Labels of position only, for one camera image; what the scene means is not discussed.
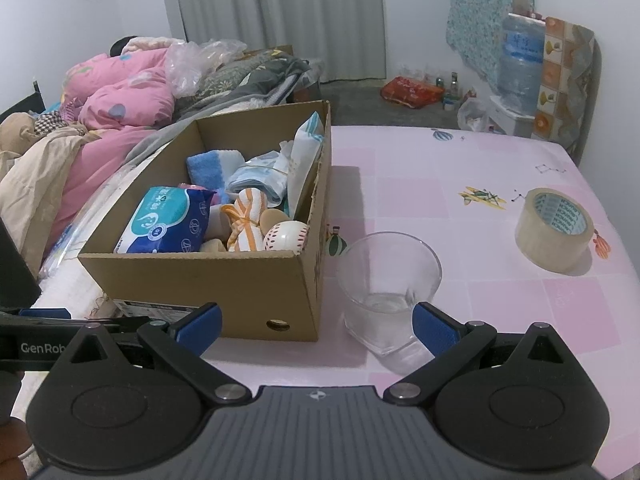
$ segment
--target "table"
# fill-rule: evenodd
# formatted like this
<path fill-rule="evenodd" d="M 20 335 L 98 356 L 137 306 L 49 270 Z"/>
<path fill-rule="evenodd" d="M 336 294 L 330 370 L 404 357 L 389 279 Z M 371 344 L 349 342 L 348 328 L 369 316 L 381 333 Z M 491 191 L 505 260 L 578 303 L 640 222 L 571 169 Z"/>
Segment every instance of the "table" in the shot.
<path fill-rule="evenodd" d="M 551 323 L 609 407 L 609 434 L 596 468 L 613 477 L 639 463 L 640 283 L 600 202 L 562 148 L 430 128 L 334 126 L 332 137 L 330 226 L 339 226 L 347 243 L 389 230 L 428 243 L 443 267 L 433 303 L 461 322 L 481 319 L 502 332 Z M 502 208 L 465 205 L 460 192 L 466 187 L 490 191 L 504 200 Z M 523 196 L 536 187 L 560 190 L 584 206 L 611 246 L 607 260 L 592 244 L 574 275 L 565 276 L 520 253 L 514 228 Z M 374 384 L 381 394 L 427 362 L 431 355 L 420 343 L 380 360 L 348 335 L 342 322 L 348 300 L 337 285 L 335 263 L 326 258 L 317 343 L 220 339 L 204 358 L 254 393 L 261 384 Z M 78 270 L 79 282 L 91 280 L 83 272 Z M 47 303 L 47 291 L 39 303 Z M 88 304 L 95 306 L 95 298 Z M 88 314 L 74 311 L 75 317 Z M 17 415 L 38 384 L 36 378 L 26 381 Z"/>

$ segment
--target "clear tape roll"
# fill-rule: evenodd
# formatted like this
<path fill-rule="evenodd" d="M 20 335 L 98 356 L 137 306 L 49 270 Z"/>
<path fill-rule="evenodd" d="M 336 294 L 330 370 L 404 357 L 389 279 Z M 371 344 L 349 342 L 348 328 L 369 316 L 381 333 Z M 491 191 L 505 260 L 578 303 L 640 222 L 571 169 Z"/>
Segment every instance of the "clear tape roll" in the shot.
<path fill-rule="evenodd" d="M 593 221 L 574 199 L 546 187 L 527 193 L 516 227 L 516 244 L 537 266 L 572 270 L 593 238 Z"/>

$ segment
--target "orange striped cloth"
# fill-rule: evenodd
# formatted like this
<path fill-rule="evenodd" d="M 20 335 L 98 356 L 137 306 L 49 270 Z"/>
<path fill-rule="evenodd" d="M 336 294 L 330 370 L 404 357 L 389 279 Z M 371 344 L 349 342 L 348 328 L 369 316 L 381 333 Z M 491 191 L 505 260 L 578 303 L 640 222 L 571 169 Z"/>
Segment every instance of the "orange striped cloth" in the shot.
<path fill-rule="evenodd" d="M 220 208 L 231 220 L 231 236 L 226 243 L 229 252 L 264 250 L 258 222 L 265 209 L 267 196 L 255 187 L 243 189 L 233 205 Z"/>

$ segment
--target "floral cloth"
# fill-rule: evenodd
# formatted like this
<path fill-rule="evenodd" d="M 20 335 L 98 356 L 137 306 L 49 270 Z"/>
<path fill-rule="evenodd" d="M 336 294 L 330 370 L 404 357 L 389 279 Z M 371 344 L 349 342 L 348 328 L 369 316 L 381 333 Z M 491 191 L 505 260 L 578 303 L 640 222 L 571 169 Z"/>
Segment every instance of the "floral cloth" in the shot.
<path fill-rule="evenodd" d="M 533 139 L 561 144 L 570 155 L 580 139 L 593 65 L 594 32 L 546 19 L 545 58 Z"/>
<path fill-rule="evenodd" d="M 498 81 L 502 20 L 510 11 L 511 0 L 451 0 L 447 43 L 487 79 L 494 91 Z"/>

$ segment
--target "handle hole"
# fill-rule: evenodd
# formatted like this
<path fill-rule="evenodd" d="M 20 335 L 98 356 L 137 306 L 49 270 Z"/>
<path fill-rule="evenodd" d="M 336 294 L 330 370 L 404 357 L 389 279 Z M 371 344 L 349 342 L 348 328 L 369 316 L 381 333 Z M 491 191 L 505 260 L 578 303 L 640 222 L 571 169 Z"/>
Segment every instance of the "handle hole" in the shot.
<path fill-rule="evenodd" d="M 276 332 L 286 332 L 291 328 L 289 323 L 281 319 L 270 319 L 267 321 L 267 326 Z"/>

